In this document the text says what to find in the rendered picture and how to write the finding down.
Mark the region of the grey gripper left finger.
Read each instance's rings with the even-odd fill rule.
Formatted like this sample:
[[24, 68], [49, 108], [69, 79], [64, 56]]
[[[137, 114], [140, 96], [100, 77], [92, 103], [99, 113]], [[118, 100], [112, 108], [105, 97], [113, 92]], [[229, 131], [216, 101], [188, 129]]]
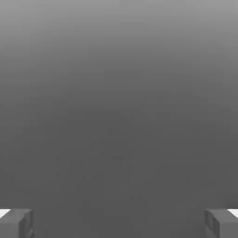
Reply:
[[33, 210], [9, 209], [0, 218], [0, 238], [34, 238]]

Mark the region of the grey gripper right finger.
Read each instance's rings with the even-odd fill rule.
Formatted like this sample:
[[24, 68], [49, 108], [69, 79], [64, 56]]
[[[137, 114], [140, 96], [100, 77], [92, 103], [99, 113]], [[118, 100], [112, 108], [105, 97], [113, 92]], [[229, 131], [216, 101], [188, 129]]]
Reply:
[[238, 209], [206, 209], [207, 238], [238, 238]]

